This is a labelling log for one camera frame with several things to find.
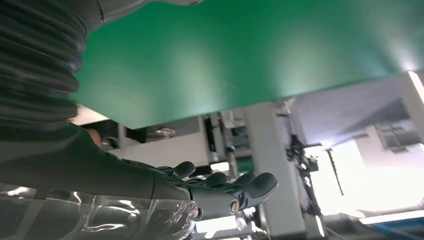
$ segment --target plastic film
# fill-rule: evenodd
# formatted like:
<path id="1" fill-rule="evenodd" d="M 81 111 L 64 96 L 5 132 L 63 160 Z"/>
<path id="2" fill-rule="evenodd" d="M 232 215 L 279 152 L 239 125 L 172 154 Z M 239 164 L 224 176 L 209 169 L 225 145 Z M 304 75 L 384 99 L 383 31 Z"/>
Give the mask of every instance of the plastic film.
<path id="1" fill-rule="evenodd" d="M 0 240 L 183 240 L 193 201 L 48 191 L 0 184 Z"/>

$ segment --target white panel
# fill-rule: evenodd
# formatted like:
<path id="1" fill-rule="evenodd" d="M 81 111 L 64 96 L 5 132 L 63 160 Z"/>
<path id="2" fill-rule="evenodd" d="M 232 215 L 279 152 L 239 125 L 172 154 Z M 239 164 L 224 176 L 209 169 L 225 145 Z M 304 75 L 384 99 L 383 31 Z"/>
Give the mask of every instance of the white panel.
<path id="1" fill-rule="evenodd" d="M 306 227 L 296 196 L 296 183 L 291 177 L 292 169 L 281 139 L 282 124 L 276 119 L 274 105 L 263 103 L 246 107 L 244 119 L 255 170 L 274 174 L 279 183 L 263 204 L 269 233 L 272 236 L 304 233 Z"/>
<path id="2" fill-rule="evenodd" d="M 72 119 L 72 123 L 75 125 L 86 125 L 97 123 L 100 121 L 108 120 L 109 118 L 91 110 L 88 107 L 79 105 L 78 106 L 78 116 Z"/>
<path id="3" fill-rule="evenodd" d="M 110 153 L 122 159 L 142 162 L 154 167 L 175 167 L 189 161 L 196 166 L 208 165 L 205 138 L 197 132 L 170 139 L 128 146 Z"/>

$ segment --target white ceiling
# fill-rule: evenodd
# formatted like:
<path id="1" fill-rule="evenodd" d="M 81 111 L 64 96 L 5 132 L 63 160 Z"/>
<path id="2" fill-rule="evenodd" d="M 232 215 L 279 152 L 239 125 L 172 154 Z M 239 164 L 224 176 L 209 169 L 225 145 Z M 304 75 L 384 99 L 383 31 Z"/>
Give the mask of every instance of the white ceiling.
<path id="1" fill-rule="evenodd" d="M 309 144 L 345 140 L 375 122 L 407 119 L 397 81 L 400 77 L 370 81 L 296 98 Z"/>

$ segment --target white pillar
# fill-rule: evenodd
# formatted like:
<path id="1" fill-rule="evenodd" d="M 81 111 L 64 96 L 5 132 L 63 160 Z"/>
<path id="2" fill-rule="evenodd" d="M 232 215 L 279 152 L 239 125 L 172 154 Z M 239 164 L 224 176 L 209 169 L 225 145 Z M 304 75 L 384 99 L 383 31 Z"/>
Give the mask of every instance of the white pillar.
<path id="1" fill-rule="evenodd" d="M 306 227 L 295 193 L 296 183 L 282 144 L 282 127 L 272 103 L 261 103 L 244 109 L 255 171 L 272 173 L 279 186 L 263 204 L 266 225 L 271 236 L 305 234 Z"/>
<path id="2" fill-rule="evenodd" d="M 398 81 L 403 104 L 415 125 L 421 141 L 424 142 L 424 74 L 409 72 L 409 76 Z"/>

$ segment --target green panel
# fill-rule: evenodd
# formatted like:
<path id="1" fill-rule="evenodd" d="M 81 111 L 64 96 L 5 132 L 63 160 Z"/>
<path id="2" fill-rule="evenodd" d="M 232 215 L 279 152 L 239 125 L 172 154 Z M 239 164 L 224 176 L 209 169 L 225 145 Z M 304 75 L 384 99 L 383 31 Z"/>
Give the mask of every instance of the green panel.
<path id="1" fill-rule="evenodd" d="M 130 128 L 424 67 L 423 0 L 151 3 L 93 33 L 73 97 Z"/>

